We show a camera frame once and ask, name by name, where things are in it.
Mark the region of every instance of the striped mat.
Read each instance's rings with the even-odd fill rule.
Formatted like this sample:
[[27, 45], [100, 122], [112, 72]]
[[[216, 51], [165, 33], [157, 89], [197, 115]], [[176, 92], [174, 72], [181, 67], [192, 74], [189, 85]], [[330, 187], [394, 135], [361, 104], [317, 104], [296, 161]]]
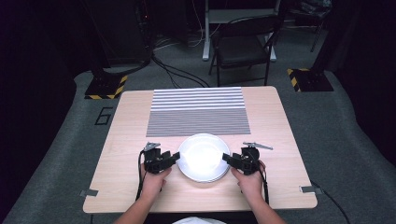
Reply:
[[155, 90], [146, 137], [250, 134], [240, 87]]

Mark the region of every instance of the forearm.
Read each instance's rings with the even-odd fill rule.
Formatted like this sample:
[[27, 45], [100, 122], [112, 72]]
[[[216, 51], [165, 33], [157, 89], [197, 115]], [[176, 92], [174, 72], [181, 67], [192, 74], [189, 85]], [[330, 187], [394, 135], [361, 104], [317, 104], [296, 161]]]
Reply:
[[286, 223], [262, 197], [248, 200], [248, 204], [259, 224], [284, 224]]
[[117, 219], [115, 224], [140, 224], [144, 223], [147, 215], [149, 214], [149, 209], [154, 204], [153, 199], [139, 198], [128, 210], [122, 214], [122, 216]]

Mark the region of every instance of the table leg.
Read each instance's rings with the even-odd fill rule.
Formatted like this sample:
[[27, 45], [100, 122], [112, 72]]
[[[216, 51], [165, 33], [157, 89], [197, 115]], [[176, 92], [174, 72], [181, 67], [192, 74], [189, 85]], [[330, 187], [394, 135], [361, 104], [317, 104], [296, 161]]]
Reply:
[[[271, 37], [271, 35], [272, 35], [272, 34], [266, 35], [266, 36], [265, 36], [265, 41], [267, 41], [268, 38]], [[275, 48], [274, 48], [274, 47], [273, 47], [272, 50], [271, 50], [270, 61], [273, 62], [273, 63], [276, 62], [276, 55], [275, 55]]]
[[210, 50], [210, 36], [209, 36], [209, 4], [208, 0], [205, 0], [205, 45], [204, 45], [204, 54], [202, 56], [202, 60], [209, 60], [209, 50]]
[[[275, 8], [274, 8], [274, 11], [276, 13], [279, 12], [279, 5], [280, 5], [280, 0], [276, 0], [276, 5], [275, 5]], [[275, 48], [273, 48], [271, 50], [270, 61], [273, 62], [273, 63], [276, 62]]]

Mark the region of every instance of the hazard tape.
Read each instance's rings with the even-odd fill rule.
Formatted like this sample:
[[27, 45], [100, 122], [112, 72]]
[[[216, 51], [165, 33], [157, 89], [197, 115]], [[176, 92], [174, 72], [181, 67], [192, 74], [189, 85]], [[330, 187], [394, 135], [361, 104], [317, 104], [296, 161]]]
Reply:
[[301, 91], [300, 86], [298, 85], [297, 78], [294, 75], [294, 71], [299, 70], [299, 71], [309, 71], [309, 69], [302, 68], [302, 69], [288, 69], [288, 74], [289, 78], [291, 81], [291, 85], [293, 86], [295, 91]]
[[124, 76], [121, 81], [120, 81], [120, 85], [117, 87], [117, 90], [114, 94], [110, 94], [110, 95], [85, 95], [85, 99], [91, 99], [91, 100], [105, 100], [105, 99], [116, 99], [120, 96], [120, 94], [122, 93], [122, 90], [125, 86], [125, 82], [126, 82], [127, 76]]

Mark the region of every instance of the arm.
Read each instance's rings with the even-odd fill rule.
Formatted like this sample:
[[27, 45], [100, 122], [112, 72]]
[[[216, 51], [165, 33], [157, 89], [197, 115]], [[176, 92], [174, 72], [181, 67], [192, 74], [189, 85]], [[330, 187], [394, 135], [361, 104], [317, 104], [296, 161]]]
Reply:
[[171, 173], [171, 171], [172, 168], [168, 168], [157, 175], [146, 173], [140, 198], [134, 202], [134, 204], [132, 204], [131, 207], [129, 207], [128, 210], [119, 217], [119, 219], [116, 220], [115, 224], [143, 223], [149, 214], [149, 209], [157, 199], [161, 188], [166, 183], [166, 180], [164, 179]]
[[233, 167], [231, 172], [238, 179], [238, 186], [241, 188], [259, 224], [286, 223], [262, 197], [262, 177], [259, 172], [253, 175], [243, 175]]

